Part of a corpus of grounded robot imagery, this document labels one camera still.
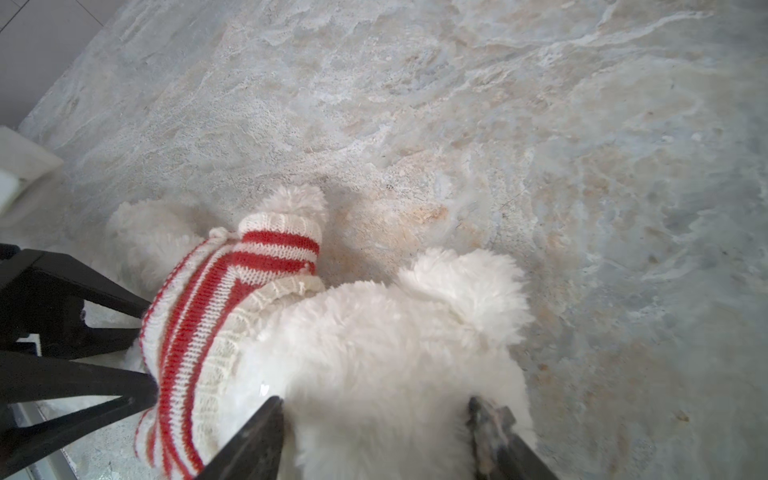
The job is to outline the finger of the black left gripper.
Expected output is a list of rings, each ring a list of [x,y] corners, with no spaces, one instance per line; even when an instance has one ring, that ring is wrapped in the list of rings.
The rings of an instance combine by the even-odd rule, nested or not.
[[[1,245],[1,349],[31,353],[22,340],[39,336],[40,355],[66,360],[128,349],[137,328],[95,328],[85,304],[141,319],[150,302],[63,253]]]
[[[59,423],[60,449],[155,405],[157,386],[145,373],[79,361],[1,353],[1,403],[76,401]]]

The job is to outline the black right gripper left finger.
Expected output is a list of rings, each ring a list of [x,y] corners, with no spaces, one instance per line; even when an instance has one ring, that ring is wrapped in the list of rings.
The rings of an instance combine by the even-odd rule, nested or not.
[[[267,399],[197,480],[276,480],[285,441],[283,400]]]

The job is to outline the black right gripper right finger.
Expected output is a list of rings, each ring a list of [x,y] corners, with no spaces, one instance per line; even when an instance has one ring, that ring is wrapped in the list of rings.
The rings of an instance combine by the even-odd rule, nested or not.
[[[557,480],[557,475],[515,431],[507,406],[480,396],[468,404],[476,478],[483,480]]]

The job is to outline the white plush teddy bear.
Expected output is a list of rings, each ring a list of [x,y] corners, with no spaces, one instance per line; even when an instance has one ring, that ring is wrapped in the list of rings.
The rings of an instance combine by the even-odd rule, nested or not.
[[[322,234],[328,219],[313,185],[279,187],[246,216],[256,212],[305,216]],[[113,251],[156,295],[209,236],[191,216],[188,206],[145,200],[109,219]],[[483,249],[431,248],[388,284],[325,286],[243,341],[219,415],[220,451],[278,396],[282,479],[472,479],[472,397],[507,406],[522,438],[536,440],[523,371],[509,353],[532,319],[523,270]]]

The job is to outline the red white striped shirt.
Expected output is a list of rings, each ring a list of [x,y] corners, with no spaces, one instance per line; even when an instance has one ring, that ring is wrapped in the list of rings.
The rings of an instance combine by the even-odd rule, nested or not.
[[[143,364],[157,402],[134,450],[168,479],[193,479],[220,451],[219,415],[243,341],[261,321],[324,291],[315,267],[322,228],[256,212],[209,236],[171,271],[142,320]]]

